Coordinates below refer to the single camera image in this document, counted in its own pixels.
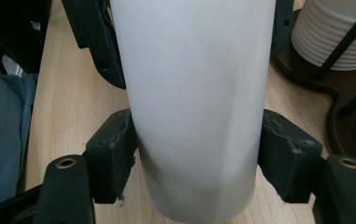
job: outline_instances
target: wooden table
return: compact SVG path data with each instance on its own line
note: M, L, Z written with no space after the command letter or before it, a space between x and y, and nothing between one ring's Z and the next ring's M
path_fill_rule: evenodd
M301 7L303 2L296 0L294 7ZM327 96L292 84L275 66L269 66L264 107L285 116L325 146L330 104ZM42 183L52 160L81 154L106 118L127 107L126 91L114 88L98 75L89 51L78 48L61 1L54 0L30 132L26 188ZM123 208L119 203L95 206L97 223L176 223L149 204L140 159L136 160L124 195ZM311 203L284 203L259 169L250 206L224 223L314 223L314 219Z

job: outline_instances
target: stacked white cups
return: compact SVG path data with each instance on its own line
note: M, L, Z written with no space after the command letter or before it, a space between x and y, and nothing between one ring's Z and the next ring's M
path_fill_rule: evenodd
M308 62L322 66L354 22L356 0L306 0L292 31L292 44ZM356 70L356 39L332 70Z

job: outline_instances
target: blue cloth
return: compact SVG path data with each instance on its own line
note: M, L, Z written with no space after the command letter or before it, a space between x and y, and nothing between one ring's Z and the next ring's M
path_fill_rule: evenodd
M37 78L0 76L0 202L17 193Z

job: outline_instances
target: black bracket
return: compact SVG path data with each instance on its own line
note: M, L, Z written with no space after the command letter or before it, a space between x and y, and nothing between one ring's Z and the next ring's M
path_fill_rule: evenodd
M317 224L356 223L356 158L331 155L322 145L280 114L265 110L258 163L265 178L286 203L316 201Z
M277 0L271 51L280 50L292 33L294 0Z
M35 224L95 223L87 162L79 155L52 161L36 205Z
M88 141L83 157L96 203L123 199L123 190L135 165L136 132L129 109L112 114Z
M63 0L78 47L89 48L98 73L125 89L119 47L105 0Z

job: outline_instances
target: metal screw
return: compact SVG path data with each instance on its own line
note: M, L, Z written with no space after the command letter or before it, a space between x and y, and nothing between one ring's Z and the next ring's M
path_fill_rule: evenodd
M59 161L58 164L56 164L56 168L58 169L67 169L76 164L76 160L73 158L67 158L62 161Z
M340 162L340 164L345 167L356 170L356 161L355 160L352 160L349 158L342 158L342 159L338 160L338 162Z

